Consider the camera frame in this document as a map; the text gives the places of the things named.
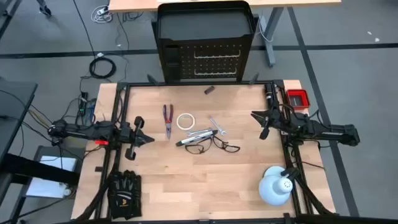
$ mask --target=pliers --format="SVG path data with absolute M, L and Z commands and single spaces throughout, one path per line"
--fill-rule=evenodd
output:
M 170 104 L 170 117 L 168 119 L 166 105 L 163 105 L 163 116 L 166 124 L 167 138 L 170 139 L 170 135 L 172 133 L 173 105 Z

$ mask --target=floor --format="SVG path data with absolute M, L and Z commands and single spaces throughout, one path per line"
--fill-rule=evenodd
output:
M 116 16 L 107 24 L 96 24 L 90 19 L 92 10 L 106 4 L 107 0 L 76 0 L 76 3 L 95 51 L 127 49 L 126 38 L 118 28 Z M 80 77 L 87 74 L 93 57 L 73 1 L 48 0 L 48 6 L 53 13 L 50 19 L 39 13 L 35 1 L 21 2 L 0 36 L 0 76 L 12 81 L 37 82 L 39 87 L 33 104 L 50 119 L 57 119 L 65 112 L 69 101 L 77 97 Z M 394 141 L 398 129 L 394 124 L 398 118 L 395 115 L 397 105 L 391 103 L 398 95 L 395 88 L 398 82 L 397 10 L 398 2 L 395 0 L 344 0 L 339 6 L 294 8 L 301 32 L 292 23 L 292 12 L 285 10 L 274 35 L 274 45 L 285 46 L 275 52 L 277 65 L 268 68 L 265 53 L 252 50 L 244 73 L 245 80 L 250 80 L 257 72 L 261 80 L 299 79 L 309 92 L 311 112 L 320 105 L 323 119 L 327 119 L 326 110 L 322 110 L 325 107 L 332 123 L 356 125 L 360 145 L 338 147 L 362 217 L 398 219 L 395 209 L 398 179 L 394 178 L 398 172 L 394 166 L 398 156 Z M 266 17 L 271 13 L 269 8 L 253 11 Z M 137 50 L 133 51 L 135 54 L 125 56 L 129 61 L 126 80 L 147 82 L 146 75 L 151 74 L 162 81 L 158 55 L 147 54 L 154 53 L 156 48 L 150 14 L 144 13 L 138 20 L 124 23 L 124 28 L 129 37 L 129 48 Z M 116 40 L 118 30 L 121 35 Z M 253 42 L 253 46 L 259 45 L 262 45 L 260 35 Z M 298 45 L 300 47 L 296 50 L 286 47 Z M 64 57 L 50 54 L 57 52 L 80 53 L 64 54 Z M 16 54 L 28 55 L 15 58 Z M 118 56 L 109 58 L 118 68 L 111 80 L 122 80 L 126 61 Z M 98 65 L 98 71 L 103 73 L 109 69 L 106 64 Z M 89 92 L 89 97 L 95 97 L 100 83 L 100 80 L 84 80 L 81 87 Z M 72 105 L 70 111 L 74 112 L 76 108 L 77 105 Z M 25 121 L 40 128 L 28 116 Z M 20 151 L 20 139 L 18 134 L 11 152 Z M 33 158 L 37 146 L 48 144 L 28 131 L 25 132 L 25 141 L 28 144 L 22 155 L 26 158 Z M 85 145 L 84 142 L 70 144 L 74 147 Z M 349 215 L 331 149 L 322 149 L 321 154 L 336 210 Z M 0 208 L 0 221 L 9 217 L 11 208 L 7 205 L 14 204 L 18 190 L 16 185 L 9 189 Z M 22 212 L 53 201 L 28 198 Z M 25 219 L 29 223 L 65 222 L 70 217 L 72 206 L 73 200 L 66 200 Z

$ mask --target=black storage bin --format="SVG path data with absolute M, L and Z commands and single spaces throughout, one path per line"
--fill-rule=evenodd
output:
M 167 83 L 191 78 L 242 80 L 256 23 L 245 1 L 161 4 L 154 27 Z

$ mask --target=roll of tape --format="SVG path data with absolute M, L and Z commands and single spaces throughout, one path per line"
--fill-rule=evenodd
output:
M 183 128 L 183 127 L 181 127 L 181 125 L 180 125 L 180 118 L 183 118 L 183 117 L 191 117 L 191 119 L 192 119 L 192 125 L 190 126 L 190 127 L 188 127 L 188 128 Z M 183 114 L 180 114 L 180 116 L 178 116 L 178 118 L 177 118 L 177 127 L 179 128 L 179 129 L 181 129 L 181 130 L 184 130 L 184 131 L 188 131 L 189 129 L 191 129 L 191 128 L 193 128 L 193 126 L 195 125 L 195 118 L 192 116 L 192 114 L 190 114 L 190 113 L 183 113 Z

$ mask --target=wrench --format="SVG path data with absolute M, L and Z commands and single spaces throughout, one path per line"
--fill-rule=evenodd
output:
M 204 130 L 199 130 L 199 131 L 187 131 L 187 136 L 192 136 L 194 134 L 200 134 L 200 133 L 206 133 L 208 131 L 212 131 L 212 128 L 204 129 Z
M 214 124 L 214 126 L 216 126 L 216 128 L 218 129 L 218 131 L 220 132 L 220 134 L 222 136 L 224 136 L 226 134 L 226 131 L 224 131 L 217 123 L 216 121 L 210 116 L 210 121 Z

